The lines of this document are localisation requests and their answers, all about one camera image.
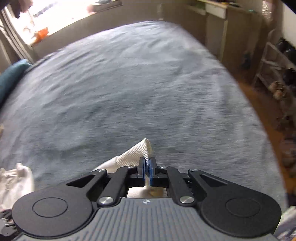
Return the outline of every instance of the grey bedspread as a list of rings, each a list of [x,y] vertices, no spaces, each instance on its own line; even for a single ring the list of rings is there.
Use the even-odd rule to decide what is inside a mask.
[[[199,168],[275,198],[284,187],[263,127],[226,69],[166,22],[75,42],[30,70],[1,110],[1,167],[36,188],[81,175],[148,138],[158,164]]]

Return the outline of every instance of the metal screw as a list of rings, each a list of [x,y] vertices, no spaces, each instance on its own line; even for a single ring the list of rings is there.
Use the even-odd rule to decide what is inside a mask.
[[[181,203],[193,203],[194,202],[194,198],[193,197],[189,197],[189,196],[183,196],[180,198],[180,202]]]
[[[151,203],[151,201],[146,199],[146,200],[143,201],[143,203],[147,205],[147,204]]]
[[[110,204],[113,202],[113,198],[111,197],[101,197],[99,199],[99,202],[102,203],[102,204]]]

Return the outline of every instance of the wooden floor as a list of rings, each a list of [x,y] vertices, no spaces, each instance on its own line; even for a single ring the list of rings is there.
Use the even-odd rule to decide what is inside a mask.
[[[251,102],[253,108],[257,112],[273,146],[278,164],[282,171],[286,190],[292,193],[296,187],[296,178],[290,178],[287,170],[281,163],[281,152],[279,148],[280,141],[284,134],[276,130],[276,118],[281,116],[278,103],[264,90],[254,89],[247,83],[241,75],[235,76],[241,90]]]

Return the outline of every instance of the wall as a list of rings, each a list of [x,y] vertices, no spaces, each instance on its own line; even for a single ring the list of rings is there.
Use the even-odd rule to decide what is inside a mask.
[[[291,44],[296,47],[296,14],[283,4],[282,34]]]
[[[159,3],[162,4],[165,20],[180,24],[201,43],[205,42],[205,17],[184,8],[188,0],[121,0],[123,5],[81,19],[48,36],[33,46],[39,58],[89,35],[116,28],[125,24],[158,20]]]

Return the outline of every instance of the white cloth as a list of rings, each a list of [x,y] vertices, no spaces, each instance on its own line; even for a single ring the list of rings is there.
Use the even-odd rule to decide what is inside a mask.
[[[34,178],[31,169],[21,163],[16,169],[0,169],[0,210],[10,209],[22,196],[34,191]]]
[[[149,163],[149,157],[152,155],[152,147],[148,139],[143,139],[131,149],[121,154],[120,156],[113,157],[112,159],[104,162],[96,167],[97,169],[106,169],[108,173],[116,172],[120,167],[124,166],[137,166],[139,164],[140,157],[144,157],[147,164]],[[134,187],[128,190],[127,197],[133,198],[152,198],[152,197],[164,197],[166,192],[164,188],[152,188],[149,185],[149,178],[146,177],[146,186],[143,188]]]

